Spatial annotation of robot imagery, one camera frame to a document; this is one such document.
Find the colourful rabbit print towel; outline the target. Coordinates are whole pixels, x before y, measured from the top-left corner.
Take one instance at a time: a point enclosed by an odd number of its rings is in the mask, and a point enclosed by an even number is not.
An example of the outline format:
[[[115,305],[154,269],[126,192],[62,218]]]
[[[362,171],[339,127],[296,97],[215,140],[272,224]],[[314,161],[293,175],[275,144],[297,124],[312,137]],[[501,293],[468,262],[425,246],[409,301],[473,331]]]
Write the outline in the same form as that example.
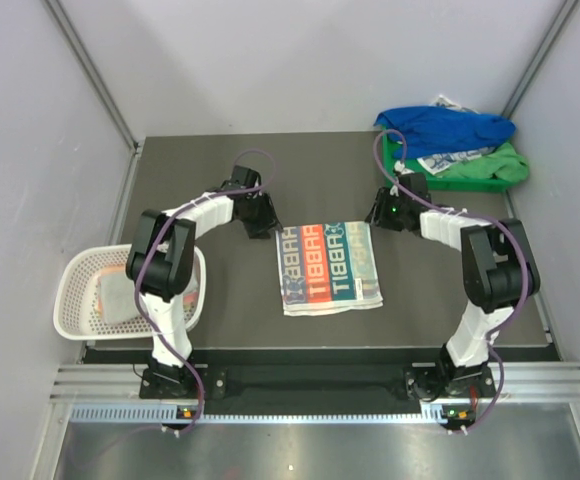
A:
[[[276,246],[286,316],[331,315],[383,305],[367,223],[286,227],[276,234]]]

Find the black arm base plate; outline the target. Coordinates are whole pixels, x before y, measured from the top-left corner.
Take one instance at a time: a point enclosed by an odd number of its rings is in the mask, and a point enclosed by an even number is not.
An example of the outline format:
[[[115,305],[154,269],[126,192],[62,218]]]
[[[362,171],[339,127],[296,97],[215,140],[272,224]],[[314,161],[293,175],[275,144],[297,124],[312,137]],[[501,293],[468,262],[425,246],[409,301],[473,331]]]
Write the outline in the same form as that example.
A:
[[[324,364],[324,365],[209,365],[195,373],[183,367],[168,370],[150,365],[142,373],[141,399],[223,401],[260,393],[357,392],[377,389],[399,400],[432,401],[442,395],[461,395],[470,382],[481,385],[492,378],[484,368],[454,378],[435,365]]]

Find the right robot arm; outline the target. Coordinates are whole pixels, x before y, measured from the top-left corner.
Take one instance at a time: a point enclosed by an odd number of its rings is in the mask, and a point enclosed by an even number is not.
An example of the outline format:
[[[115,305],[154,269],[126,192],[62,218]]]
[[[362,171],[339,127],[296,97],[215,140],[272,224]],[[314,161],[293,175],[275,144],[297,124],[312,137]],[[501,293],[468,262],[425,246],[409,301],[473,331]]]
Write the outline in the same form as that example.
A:
[[[468,303],[455,333],[439,351],[432,380],[416,380],[413,386],[415,393],[430,387],[432,398],[457,396],[483,378],[501,326],[539,291],[540,275],[520,220],[493,221],[434,205],[421,173],[397,179],[393,187],[378,189],[366,222],[409,231],[461,253]]]

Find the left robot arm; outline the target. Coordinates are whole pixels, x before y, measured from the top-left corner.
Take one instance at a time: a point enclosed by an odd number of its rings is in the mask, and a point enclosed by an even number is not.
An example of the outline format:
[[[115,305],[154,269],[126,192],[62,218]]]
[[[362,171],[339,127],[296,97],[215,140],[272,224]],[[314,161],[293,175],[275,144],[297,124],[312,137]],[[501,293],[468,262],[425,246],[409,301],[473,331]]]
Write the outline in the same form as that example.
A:
[[[141,214],[126,262],[135,304],[153,331],[141,398],[183,399],[202,392],[202,381],[188,362],[192,320],[184,298],[200,294],[203,286],[195,276],[196,240],[235,220],[251,239],[267,239],[281,228],[260,173],[241,165],[215,190],[175,209]]]

